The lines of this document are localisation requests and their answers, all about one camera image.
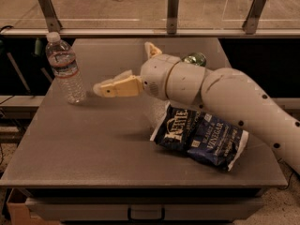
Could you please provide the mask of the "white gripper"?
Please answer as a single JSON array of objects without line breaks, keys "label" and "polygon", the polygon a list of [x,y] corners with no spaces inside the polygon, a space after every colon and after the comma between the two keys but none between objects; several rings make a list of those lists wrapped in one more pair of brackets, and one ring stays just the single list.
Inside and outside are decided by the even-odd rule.
[{"label": "white gripper", "polygon": [[127,98],[138,96],[144,89],[149,96],[166,100],[166,82],[172,68],[181,59],[162,54],[162,50],[152,42],[145,42],[144,48],[148,60],[141,67],[141,77],[127,70],[112,79],[96,83],[93,92],[102,98]]}]

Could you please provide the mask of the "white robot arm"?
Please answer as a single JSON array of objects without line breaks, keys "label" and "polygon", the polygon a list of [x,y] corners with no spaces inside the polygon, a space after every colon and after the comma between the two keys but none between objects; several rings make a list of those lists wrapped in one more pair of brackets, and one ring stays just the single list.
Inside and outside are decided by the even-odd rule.
[{"label": "white robot arm", "polygon": [[179,108],[203,110],[250,132],[300,173],[299,121],[283,111],[247,74],[231,67],[211,70],[144,44],[148,59],[141,72],[127,70],[93,86],[103,98],[141,92]]}]

